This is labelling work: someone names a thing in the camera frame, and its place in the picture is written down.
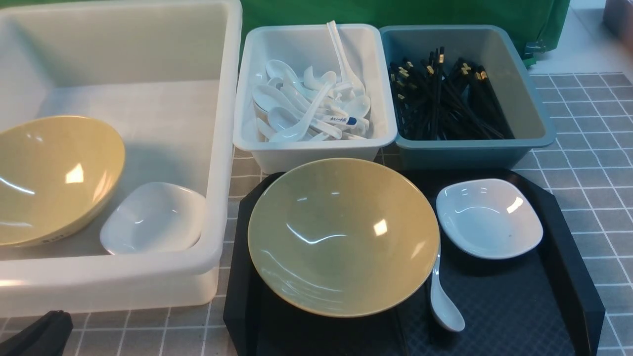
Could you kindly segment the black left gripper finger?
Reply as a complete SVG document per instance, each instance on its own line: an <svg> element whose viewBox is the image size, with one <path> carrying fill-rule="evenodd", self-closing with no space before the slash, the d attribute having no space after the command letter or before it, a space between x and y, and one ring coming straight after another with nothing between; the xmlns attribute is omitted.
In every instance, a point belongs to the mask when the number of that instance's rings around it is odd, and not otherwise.
<svg viewBox="0 0 633 356"><path fill-rule="evenodd" d="M49 311L0 344L2 356L61 356L73 330L72 316Z"/></svg>

